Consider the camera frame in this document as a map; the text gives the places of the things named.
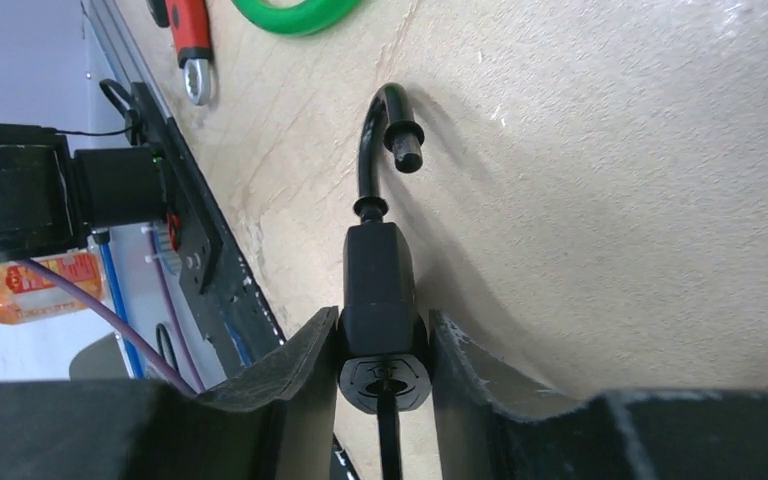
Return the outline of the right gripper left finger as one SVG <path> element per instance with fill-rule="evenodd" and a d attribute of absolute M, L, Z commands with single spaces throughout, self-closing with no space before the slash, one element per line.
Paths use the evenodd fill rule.
<path fill-rule="evenodd" d="M 192 397 L 159 380 L 0 383 L 0 479 L 325 479 L 338 311 Z"/>

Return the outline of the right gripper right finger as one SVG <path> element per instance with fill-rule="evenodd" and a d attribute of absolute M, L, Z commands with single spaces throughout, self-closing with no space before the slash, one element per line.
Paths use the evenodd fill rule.
<path fill-rule="evenodd" d="M 431 315 L 446 479 L 768 479 L 768 389 L 613 389 L 569 401 Z"/>

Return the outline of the black-headed key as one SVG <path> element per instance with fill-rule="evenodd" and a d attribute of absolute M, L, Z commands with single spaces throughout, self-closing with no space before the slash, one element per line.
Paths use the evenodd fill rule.
<path fill-rule="evenodd" d="M 400 422 L 396 395 L 388 382 L 382 384 L 377 405 L 378 433 L 383 480 L 402 480 Z"/>

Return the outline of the black padlock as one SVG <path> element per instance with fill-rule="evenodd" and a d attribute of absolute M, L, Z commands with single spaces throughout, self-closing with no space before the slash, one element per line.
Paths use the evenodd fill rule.
<path fill-rule="evenodd" d="M 431 392 L 429 326 L 419 310 L 412 254 L 401 229 L 385 219 L 376 170 L 387 150 L 397 171 L 423 165 L 425 135 L 410 98 L 398 83 L 374 94 L 358 147 L 358 224 L 347 231 L 343 251 L 343 310 L 338 323 L 342 366 L 338 385 L 346 400 L 368 414 L 385 392 L 398 411 L 418 409 Z"/>

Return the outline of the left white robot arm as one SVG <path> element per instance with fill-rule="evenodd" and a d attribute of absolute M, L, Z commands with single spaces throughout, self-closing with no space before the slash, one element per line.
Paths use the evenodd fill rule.
<path fill-rule="evenodd" d="M 0 263 L 82 249 L 97 229 L 156 221 L 167 210 L 150 148 L 72 151 L 51 129 L 0 124 Z"/>

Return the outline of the orange printed plastic bag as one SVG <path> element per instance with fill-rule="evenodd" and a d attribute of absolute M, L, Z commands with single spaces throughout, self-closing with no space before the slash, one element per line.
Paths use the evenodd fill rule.
<path fill-rule="evenodd" d="M 106 277 L 97 254 L 79 250 L 43 257 L 38 262 L 96 300 L 106 300 Z M 20 325 L 85 308 L 81 301 L 32 270 L 15 262 L 0 264 L 0 324 Z"/>

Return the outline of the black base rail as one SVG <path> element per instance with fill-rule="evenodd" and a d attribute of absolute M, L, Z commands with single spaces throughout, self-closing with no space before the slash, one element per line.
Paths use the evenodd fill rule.
<path fill-rule="evenodd" d="M 284 335 L 176 121 L 146 83 L 131 91 L 173 188 L 182 293 L 226 375 L 205 395 L 226 414 L 204 443 L 212 464 L 228 479 L 355 478 L 333 433 L 336 309 Z"/>

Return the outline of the red handled adjustable wrench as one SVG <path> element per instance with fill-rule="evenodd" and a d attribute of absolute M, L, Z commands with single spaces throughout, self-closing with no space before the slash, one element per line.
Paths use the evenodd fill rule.
<path fill-rule="evenodd" d="M 207 105 L 212 96 L 213 49 L 204 0 L 147 0 L 154 23 L 169 29 L 182 71 L 186 94 L 193 105 Z"/>

